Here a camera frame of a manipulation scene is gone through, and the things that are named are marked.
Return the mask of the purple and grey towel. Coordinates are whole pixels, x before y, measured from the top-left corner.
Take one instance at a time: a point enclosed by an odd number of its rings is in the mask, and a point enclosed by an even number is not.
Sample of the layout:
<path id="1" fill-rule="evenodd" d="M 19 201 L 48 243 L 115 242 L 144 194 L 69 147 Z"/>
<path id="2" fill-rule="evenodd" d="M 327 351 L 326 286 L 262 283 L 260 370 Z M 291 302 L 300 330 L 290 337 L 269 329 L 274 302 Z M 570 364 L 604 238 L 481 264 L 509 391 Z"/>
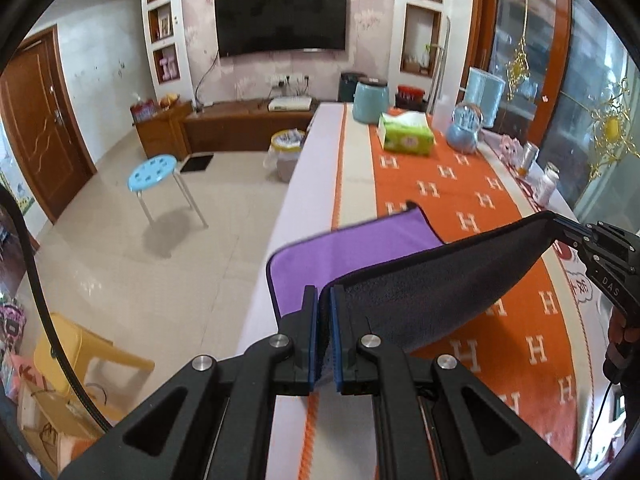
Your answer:
<path id="1" fill-rule="evenodd" d="M 347 307 L 363 314 L 373 333 L 413 352 L 493 306 L 556 240 L 564 242 L 568 220 L 541 211 L 446 244 L 411 204 L 274 252 L 266 265 L 274 314 L 282 320 L 298 311 L 307 285 L 318 290 L 318 379 L 330 345 L 334 285 L 346 289 Z"/>

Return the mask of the white pill bottle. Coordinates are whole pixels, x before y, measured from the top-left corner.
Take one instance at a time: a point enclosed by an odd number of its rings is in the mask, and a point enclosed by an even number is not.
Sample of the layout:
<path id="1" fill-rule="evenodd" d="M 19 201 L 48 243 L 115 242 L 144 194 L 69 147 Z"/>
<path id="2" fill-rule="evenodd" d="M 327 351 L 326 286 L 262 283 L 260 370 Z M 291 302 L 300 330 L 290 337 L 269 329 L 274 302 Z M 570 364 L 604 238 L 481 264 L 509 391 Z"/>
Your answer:
<path id="1" fill-rule="evenodd" d="M 547 162 L 544 173 L 534 187 L 534 202 L 541 208 L 546 208 L 560 180 L 560 170 L 553 162 Z"/>

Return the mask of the white tablecloth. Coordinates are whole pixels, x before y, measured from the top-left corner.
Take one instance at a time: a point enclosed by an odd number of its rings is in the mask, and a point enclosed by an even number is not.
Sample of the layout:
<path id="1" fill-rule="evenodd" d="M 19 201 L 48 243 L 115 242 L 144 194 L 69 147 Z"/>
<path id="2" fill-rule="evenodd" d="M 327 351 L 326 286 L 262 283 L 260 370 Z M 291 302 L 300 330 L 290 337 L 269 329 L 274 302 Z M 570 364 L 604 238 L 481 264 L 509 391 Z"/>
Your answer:
<path id="1" fill-rule="evenodd" d="M 416 203 L 447 243 L 537 210 L 533 181 L 497 157 L 488 134 L 472 155 L 438 139 L 427 157 L 383 151 L 347 105 L 324 104 L 288 186 L 268 248 L 368 221 Z M 518 286 L 453 334 L 420 350 L 449 353 L 593 479 L 611 460 L 623 422 L 602 373 L 608 310 L 576 252 L 552 247 Z M 276 405 L 271 479 L 373 479 L 371 402 L 333 384 Z"/>

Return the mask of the orange H-pattern table runner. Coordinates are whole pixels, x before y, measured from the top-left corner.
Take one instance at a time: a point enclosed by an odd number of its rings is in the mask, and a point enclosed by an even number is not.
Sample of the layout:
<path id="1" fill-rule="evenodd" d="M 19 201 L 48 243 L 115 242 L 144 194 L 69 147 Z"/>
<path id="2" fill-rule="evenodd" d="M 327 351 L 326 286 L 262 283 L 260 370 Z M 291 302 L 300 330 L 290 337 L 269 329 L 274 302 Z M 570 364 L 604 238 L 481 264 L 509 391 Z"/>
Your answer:
<path id="1" fill-rule="evenodd" d="M 491 155 L 389 153 L 341 109 L 332 229 L 295 244 L 281 313 L 318 289 L 314 392 L 269 467 L 302 479 L 571 479 L 576 304 L 550 211 Z"/>

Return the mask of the clear glass jar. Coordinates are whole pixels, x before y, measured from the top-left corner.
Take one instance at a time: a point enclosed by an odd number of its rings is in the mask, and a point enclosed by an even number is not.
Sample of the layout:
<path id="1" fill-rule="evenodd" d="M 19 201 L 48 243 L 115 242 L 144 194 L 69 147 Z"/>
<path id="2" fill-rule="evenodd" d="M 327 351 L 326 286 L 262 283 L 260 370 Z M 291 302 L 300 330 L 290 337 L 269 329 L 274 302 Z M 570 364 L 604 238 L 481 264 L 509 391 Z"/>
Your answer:
<path id="1" fill-rule="evenodd" d="M 528 176 L 529 171 L 532 169 L 534 162 L 539 154 L 539 148 L 532 142 L 527 142 L 521 151 L 520 159 L 516 165 L 516 173 L 519 177 L 525 178 Z"/>

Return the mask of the trash bin with bag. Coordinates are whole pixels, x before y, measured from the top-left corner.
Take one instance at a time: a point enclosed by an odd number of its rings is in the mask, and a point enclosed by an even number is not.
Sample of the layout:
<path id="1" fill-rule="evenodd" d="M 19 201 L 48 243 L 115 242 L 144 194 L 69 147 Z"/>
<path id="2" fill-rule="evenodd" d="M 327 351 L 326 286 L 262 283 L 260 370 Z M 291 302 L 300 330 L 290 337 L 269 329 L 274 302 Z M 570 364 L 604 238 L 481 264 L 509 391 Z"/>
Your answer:
<path id="1" fill-rule="evenodd" d="M 290 182 L 305 138 L 306 133 L 299 129 L 278 131 L 271 137 L 262 166 L 265 170 L 274 172 L 280 181 Z"/>

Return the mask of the black floor scale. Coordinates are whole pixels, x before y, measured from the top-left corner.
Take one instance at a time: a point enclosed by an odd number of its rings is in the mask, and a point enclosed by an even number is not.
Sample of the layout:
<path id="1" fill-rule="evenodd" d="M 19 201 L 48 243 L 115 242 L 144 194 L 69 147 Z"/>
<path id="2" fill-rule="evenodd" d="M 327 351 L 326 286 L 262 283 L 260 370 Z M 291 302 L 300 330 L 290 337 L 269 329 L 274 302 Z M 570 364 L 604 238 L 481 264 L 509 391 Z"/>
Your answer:
<path id="1" fill-rule="evenodd" d="M 214 153 L 208 154 L 193 154 L 189 156 L 182 166 L 180 172 L 182 174 L 188 174 L 189 172 L 201 172 L 205 171 L 214 158 Z"/>

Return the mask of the blue cotton swab jar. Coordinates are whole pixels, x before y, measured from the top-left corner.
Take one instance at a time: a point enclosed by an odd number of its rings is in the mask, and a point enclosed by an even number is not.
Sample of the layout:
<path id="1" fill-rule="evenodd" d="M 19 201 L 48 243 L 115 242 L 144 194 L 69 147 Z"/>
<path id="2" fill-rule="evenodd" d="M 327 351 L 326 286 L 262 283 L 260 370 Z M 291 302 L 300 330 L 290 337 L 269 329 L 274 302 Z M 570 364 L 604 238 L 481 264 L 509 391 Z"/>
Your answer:
<path id="1" fill-rule="evenodd" d="M 482 110 L 474 103 L 460 102 L 452 111 L 445 139 L 450 148 L 461 154 L 473 154 L 483 122 Z"/>

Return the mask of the light blue cylindrical container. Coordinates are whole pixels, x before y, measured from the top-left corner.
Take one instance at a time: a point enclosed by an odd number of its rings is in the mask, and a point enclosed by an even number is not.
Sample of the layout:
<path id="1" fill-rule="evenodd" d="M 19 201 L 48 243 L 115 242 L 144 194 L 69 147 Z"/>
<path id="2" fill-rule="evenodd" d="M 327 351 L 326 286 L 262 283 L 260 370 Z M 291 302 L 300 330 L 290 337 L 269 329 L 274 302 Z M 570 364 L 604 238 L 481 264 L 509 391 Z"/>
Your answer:
<path id="1" fill-rule="evenodd" d="M 506 82 L 499 76 L 471 67 L 466 82 L 464 98 L 480 108 L 483 115 L 482 126 L 494 126 Z"/>

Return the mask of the green tissue box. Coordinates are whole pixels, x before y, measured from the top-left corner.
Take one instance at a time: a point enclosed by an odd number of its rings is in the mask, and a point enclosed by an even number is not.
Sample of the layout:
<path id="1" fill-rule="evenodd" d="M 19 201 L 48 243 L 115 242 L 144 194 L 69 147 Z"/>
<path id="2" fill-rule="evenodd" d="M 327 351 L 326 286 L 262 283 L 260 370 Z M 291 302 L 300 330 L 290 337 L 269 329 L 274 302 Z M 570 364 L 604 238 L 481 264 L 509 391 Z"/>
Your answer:
<path id="1" fill-rule="evenodd" d="M 378 138 L 382 149 L 393 153 L 428 156 L 435 145 L 426 115 L 414 110 L 399 115 L 383 113 L 378 120 Z"/>

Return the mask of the blue round stool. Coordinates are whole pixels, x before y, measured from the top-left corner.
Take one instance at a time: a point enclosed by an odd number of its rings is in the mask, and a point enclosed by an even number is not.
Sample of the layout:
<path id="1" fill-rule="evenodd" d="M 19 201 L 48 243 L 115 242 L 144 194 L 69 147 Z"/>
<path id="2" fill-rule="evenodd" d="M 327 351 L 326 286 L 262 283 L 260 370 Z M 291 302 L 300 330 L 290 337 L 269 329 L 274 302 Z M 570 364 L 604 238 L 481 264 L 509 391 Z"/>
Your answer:
<path id="1" fill-rule="evenodd" d="M 167 178 L 173 178 L 178 189 L 186 199 L 189 207 L 198 215 L 204 228 L 208 227 L 208 223 L 203 216 L 200 207 L 194 200 L 191 191 L 189 190 L 186 182 L 180 176 L 178 170 L 178 160 L 174 155 L 157 155 L 149 158 L 145 162 L 142 162 L 136 169 L 132 170 L 132 173 L 128 177 L 127 186 L 128 190 L 137 197 L 138 203 L 145 215 L 149 224 L 154 223 L 151 211 L 143 198 L 143 193 L 151 188 L 155 188 L 161 184 Z"/>

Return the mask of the white set-top box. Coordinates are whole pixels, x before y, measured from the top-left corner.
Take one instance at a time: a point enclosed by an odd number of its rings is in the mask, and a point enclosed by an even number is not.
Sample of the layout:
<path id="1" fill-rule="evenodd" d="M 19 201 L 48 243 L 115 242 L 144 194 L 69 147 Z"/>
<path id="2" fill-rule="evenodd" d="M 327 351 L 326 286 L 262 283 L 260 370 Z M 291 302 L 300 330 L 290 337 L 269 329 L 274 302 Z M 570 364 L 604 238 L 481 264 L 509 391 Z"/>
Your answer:
<path id="1" fill-rule="evenodd" d="M 311 109 L 310 96 L 278 96 L 269 101 L 270 112 L 308 112 Z"/>

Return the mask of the wooden TV cabinet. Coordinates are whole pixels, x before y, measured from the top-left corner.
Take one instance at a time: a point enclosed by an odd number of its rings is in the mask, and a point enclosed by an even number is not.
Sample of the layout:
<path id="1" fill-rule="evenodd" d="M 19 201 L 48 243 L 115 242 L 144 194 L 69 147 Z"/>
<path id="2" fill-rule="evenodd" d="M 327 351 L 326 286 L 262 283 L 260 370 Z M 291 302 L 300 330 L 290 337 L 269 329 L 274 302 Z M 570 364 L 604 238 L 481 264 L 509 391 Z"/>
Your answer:
<path id="1" fill-rule="evenodd" d="M 134 128 L 149 158 L 169 154 L 183 160 L 209 152 L 265 152 L 277 132 L 306 130 L 318 105 L 313 100 L 309 110 L 270 110 L 265 100 L 230 101 L 197 112 L 191 103 L 179 102 Z"/>

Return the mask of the light blue electric kettle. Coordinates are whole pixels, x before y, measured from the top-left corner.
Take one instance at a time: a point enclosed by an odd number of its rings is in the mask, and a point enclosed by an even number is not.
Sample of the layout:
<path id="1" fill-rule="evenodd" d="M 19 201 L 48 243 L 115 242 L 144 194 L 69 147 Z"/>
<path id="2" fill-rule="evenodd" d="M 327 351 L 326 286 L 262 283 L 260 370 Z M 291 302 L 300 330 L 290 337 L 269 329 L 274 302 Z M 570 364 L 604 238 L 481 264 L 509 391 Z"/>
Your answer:
<path id="1" fill-rule="evenodd" d="M 387 81 L 378 78 L 358 79 L 352 103 L 352 117 L 365 125 L 376 125 L 390 105 Z"/>

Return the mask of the brown wooden door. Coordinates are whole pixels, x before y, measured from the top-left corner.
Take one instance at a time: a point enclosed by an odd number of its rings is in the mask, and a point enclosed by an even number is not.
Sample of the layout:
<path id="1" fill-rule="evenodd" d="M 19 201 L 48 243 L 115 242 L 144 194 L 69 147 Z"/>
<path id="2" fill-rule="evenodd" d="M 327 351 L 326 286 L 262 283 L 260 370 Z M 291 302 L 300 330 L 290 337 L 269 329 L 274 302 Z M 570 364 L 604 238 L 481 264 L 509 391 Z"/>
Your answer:
<path id="1" fill-rule="evenodd" d="M 24 39 L 3 70 L 1 118 L 35 200 L 57 222 L 96 166 L 68 94 L 55 25 Z"/>

